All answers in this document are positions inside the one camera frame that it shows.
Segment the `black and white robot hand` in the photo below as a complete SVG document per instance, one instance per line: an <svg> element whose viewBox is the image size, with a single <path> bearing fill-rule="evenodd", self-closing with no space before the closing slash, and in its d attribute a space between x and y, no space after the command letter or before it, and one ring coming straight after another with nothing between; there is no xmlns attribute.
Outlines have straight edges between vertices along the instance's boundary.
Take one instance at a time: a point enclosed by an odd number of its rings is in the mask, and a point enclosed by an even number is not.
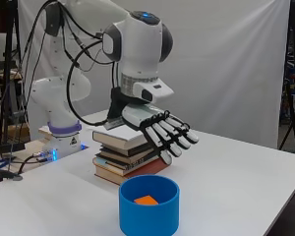
<svg viewBox="0 0 295 236"><path fill-rule="evenodd" d="M189 149L199 141L186 122L168 110L150 104L129 104L122 110L122 118L127 126L143 133L154 152L167 165L172 163L172 157L179 157L183 149Z"/></svg>

